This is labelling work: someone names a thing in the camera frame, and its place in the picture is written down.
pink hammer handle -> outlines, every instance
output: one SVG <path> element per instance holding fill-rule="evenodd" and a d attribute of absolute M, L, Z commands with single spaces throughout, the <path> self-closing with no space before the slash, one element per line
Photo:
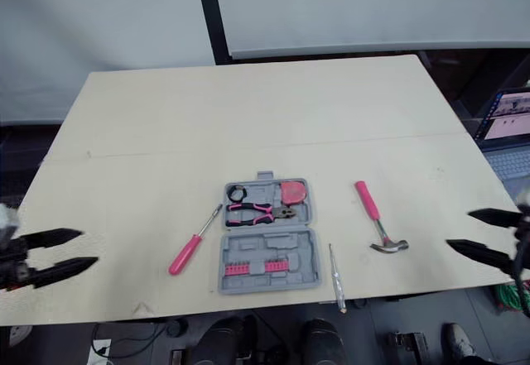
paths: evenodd
<path fill-rule="evenodd" d="M 193 252 L 199 246 L 201 241 L 201 237 L 196 234 L 193 234 L 191 240 L 182 248 L 181 252 L 175 258 L 173 263 L 169 266 L 168 271 L 172 276 L 176 276 L 177 274 L 181 273 L 181 271 L 184 269 L 184 266 L 190 260 L 191 256 L 193 255 Z"/>
<path fill-rule="evenodd" d="M 379 211 L 378 207 L 375 206 L 375 202 L 372 199 L 372 195 L 370 195 L 370 192 L 368 191 L 368 187 L 366 186 L 366 183 L 364 183 L 362 180 L 355 183 L 355 188 L 359 192 L 359 195 L 361 197 L 361 200 L 363 201 L 364 208 L 366 209 L 366 212 L 368 213 L 368 216 L 372 220 L 379 220 Z"/>

tool kit case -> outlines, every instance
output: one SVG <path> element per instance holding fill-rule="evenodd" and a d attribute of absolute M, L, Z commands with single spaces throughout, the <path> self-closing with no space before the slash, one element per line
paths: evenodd
<path fill-rule="evenodd" d="M 305 187 L 305 198 L 286 207 L 282 183 L 293 181 Z M 235 186 L 245 188 L 245 196 L 236 199 L 238 202 L 230 199 L 230 189 Z M 271 206 L 264 211 L 259 206 L 259 210 L 237 209 L 236 204 L 243 208 L 250 204 Z M 236 209 L 229 210 L 230 205 Z M 294 215 L 272 217 L 275 210 L 285 208 Z M 271 221 L 256 222 L 269 218 Z M 315 232 L 308 227 L 311 219 L 311 193 L 304 179 L 274 180 L 272 172 L 258 172 L 257 180 L 227 184 L 224 226 L 229 231 L 221 240 L 219 292 L 230 295 L 318 286 L 320 262 Z M 244 221 L 249 225 L 238 225 Z"/>

laptop keyboard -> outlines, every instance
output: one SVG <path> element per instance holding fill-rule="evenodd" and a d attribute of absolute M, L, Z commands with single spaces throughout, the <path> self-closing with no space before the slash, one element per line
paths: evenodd
<path fill-rule="evenodd" d="M 500 154 L 484 154 L 501 180 L 530 175 L 530 148 Z"/>

green cable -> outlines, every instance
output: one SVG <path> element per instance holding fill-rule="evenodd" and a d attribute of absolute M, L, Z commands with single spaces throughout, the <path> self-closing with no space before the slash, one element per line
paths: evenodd
<path fill-rule="evenodd" d="M 495 292 L 497 293 L 499 301 L 504 306 L 519 311 L 523 309 L 521 301 L 519 300 L 517 288 L 514 285 L 497 285 L 495 287 Z M 530 292 L 528 290 L 524 291 L 524 297 L 530 305 Z"/>

shoe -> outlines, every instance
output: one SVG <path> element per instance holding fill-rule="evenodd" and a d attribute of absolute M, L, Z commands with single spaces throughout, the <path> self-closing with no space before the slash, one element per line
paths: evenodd
<path fill-rule="evenodd" d="M 470 338 L 458 324 L 444 325 L 446 342 L 449 345 L 453 359 L 459 362 L 464 357 L 477 355 L 475 347 L 471 344 Z"/>

